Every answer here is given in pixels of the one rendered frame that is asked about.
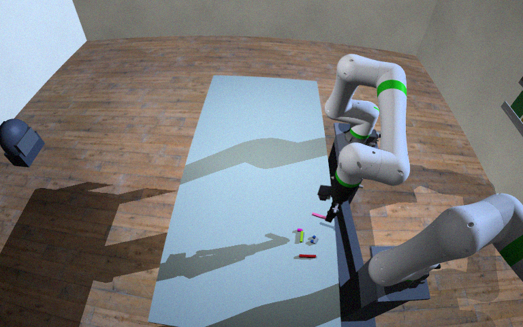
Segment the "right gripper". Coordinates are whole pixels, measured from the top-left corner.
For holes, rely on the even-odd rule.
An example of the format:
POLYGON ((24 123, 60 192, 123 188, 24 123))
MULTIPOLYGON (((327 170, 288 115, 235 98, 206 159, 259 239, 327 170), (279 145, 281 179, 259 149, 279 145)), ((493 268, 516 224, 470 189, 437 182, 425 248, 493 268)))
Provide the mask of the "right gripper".
POLYGON ((346 202, 351 196, 342 196, 342 195, 339 195, 338 193, 335 192, 335 190, 332 188, 331 190, 331 194, 332 194, 332 197, 333 197, 333 201, 332 201, 332 205, 330 207, 330 209, 328 210, 328 214, 326 216, 326 220, 327 222, 332 222, 333 218, 335 218, 335 216, 338 214, 338 208, 340 208, 341 204, 343 204, 343 202, 346 202))

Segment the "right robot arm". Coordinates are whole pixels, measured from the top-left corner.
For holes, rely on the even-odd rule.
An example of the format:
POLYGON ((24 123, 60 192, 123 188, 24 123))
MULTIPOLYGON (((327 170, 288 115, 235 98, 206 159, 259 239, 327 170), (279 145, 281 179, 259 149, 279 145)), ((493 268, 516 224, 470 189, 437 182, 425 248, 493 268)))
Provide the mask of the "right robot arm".
POLYGON ((317 194, 320 200, 332 197, 332 187, 342 196, 351 196, 358 188, 363 188, 362 179, 392 186, 406 181, 410 172, 406 105, 406 76, 399 65, 356 54, 347 54, 340 59, 325 112, 332 120, 350 123, 345 134, 349 144, 338 156, 338 167, 331 177, 332 186, 320 185, 317 194), (351 99, 359 85, 377 89, 379 108, 372 102, 351 99), (379 113, 381 134, 373 129, 379 113), (378 138, 381 138, 380 150, 373 148, 378 138))

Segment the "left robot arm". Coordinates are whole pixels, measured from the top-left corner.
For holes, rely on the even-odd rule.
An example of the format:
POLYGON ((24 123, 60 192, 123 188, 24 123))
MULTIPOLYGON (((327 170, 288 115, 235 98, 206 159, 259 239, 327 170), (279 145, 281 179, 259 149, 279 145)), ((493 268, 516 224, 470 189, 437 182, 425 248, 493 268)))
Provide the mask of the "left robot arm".
POLYGON ((523 282, 523 205, 509 194, 443 211, 413 238, 374 255, 368 272, 378 285, 404 289, 425 283, 440 263, 467 258, 490 244, 523 282))

